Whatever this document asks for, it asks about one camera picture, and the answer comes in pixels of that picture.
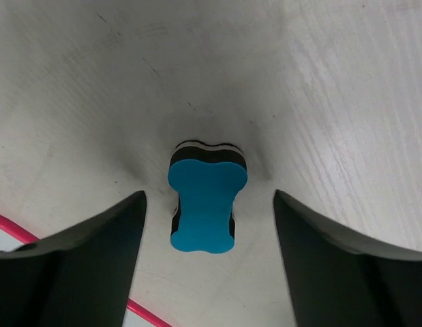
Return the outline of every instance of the white table surface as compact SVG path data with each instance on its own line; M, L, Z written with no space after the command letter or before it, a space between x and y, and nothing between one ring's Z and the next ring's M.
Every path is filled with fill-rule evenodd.
M236 247L170 246L176 144L233 142ZM0 214L43 237L149 199L132 298L173 326L293 326L283 189L422 251L422 0L0 0Z

